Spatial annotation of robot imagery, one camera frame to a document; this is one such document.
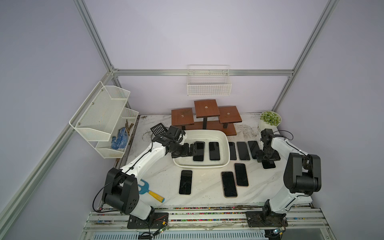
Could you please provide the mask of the black phone mint case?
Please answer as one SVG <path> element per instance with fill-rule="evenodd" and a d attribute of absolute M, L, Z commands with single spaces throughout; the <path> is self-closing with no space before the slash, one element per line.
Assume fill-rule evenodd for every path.
<path fill-rule="evenodd" d="M 197 148 L 197 154 L 193 156 L 194 162 L 203 162 L 205 154 L 205 143 L 204 142 L 195 142 Z"/>

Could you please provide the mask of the white plastic storage box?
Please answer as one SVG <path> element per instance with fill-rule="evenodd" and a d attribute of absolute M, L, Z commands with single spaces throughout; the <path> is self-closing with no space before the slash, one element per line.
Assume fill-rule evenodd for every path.
<path fill-rule="evenodd" d="M 229 141 L 224 132 L 216 130 L 186 130 L 186 144 L 194 147 L 190 157 L 173 157 L 175 165 L 187 169 L 222 168 L 230 162 Z"/>

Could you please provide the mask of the black phone pink case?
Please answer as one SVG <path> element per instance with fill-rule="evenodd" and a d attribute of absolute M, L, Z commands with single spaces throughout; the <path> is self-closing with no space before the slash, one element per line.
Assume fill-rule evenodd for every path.
<path fill-rule="evenodd" d="M 236 175 L 236 185 L 240 187 L 248 187 L 248 175 L 245 164 L 234 164 L 235 175 Z"/>

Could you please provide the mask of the black phone grey case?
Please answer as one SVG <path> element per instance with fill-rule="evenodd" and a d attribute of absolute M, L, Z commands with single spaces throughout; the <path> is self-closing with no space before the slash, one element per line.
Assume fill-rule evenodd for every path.
<path fill-rule="evenodd" d="M 236 145 L 234 142 L 229 142 L 229 148 L 230 148 L 230 160 L 236 161 L 237 160 L 237 152 L 236 152 Z"/>

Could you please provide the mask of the black phone cream case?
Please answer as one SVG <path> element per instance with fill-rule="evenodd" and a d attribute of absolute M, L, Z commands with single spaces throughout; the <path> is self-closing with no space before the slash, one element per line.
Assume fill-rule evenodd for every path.
<path fill-rule="evenodd" d="M 182 170 L 179 185 L 180 195 L 190 195 L 192 193 L 193 171 Z"/>

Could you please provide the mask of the black phone tan case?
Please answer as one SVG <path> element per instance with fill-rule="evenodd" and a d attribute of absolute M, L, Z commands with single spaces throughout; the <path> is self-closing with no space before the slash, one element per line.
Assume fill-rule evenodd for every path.
<path fill-rule="evenodd" d="M 236 198 L 238 196 L 235 176 L 233 172 L 221 172 L 223 191 L 226 198 Z"/>

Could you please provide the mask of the black phone beige case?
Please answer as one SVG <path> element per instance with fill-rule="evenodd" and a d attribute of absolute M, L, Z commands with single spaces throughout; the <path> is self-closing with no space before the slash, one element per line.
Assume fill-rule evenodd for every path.
<path fill-rule="evenodd" d="M 268 169 L 275 169 L 276 164 L 274 161 L 264 161 L 262 162 L 263 169 L 268 170 Z"/>

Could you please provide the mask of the black phone clear case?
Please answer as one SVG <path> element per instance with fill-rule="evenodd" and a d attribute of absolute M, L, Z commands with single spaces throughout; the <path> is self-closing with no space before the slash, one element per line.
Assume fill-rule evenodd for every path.
<path fill-rule="evenodd" d="M 259 144 L 257 141 L 248 141 L 249 150 L 253 160 L 258 158 L 258 152 L 260 150 Z"/>

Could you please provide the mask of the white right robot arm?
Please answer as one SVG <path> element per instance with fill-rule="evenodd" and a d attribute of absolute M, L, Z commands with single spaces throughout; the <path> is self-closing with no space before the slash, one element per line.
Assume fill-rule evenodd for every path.
<path fill-rule="evenodd" d="M 268 134 L 261 138 L 263 149 L 257 161 L 265 170 L 274 169 L 275 162 L 287 160 L 283 174 L 284 186 L 263 206 L 264 217 L 283 217 L 297 203 L 311 203 L 311 195 L 322 187 L 321 159 L 293 145 L 283 136 Z"/>

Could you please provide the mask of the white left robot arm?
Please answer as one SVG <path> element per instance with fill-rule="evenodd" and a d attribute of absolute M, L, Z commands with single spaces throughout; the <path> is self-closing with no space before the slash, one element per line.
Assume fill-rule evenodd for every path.
<path fill-rule="evenodd" d="M 192 157 L 197 154 L 195 144 L 170 143 L 164 146 L 153 142 L 131 163 L 120 169 L 112 168 L 107 173 L 102 193 L 103 203 L 115 210 L 150 222 L 154 219 L 154 208 L 140 199 L 139 182 L 158 160 L 168 153 L 175 157 Z"/>

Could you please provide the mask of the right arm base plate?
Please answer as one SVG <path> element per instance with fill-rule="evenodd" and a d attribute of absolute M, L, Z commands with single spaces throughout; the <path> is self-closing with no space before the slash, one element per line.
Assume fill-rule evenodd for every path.
<path fill-rule="evenodd" d="M 270 200 L 267 200 L 261 211 L 247 211 L 246 219 L 250 228 L 259 227 L 286 227 L 287 214 L 278 214 L 272 211 Z"/>

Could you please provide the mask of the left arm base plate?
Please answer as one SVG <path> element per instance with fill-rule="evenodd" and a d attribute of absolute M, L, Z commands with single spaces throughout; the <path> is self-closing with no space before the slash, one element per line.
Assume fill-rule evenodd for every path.
<path fill-rule="evenodd" d="M 157 230 L 164 227 L 169 221 L 169 213 L 154 212 L 146 220 L 142 220 L 135 216 L 130 216 L 127 224 L 129 230 Z"/>

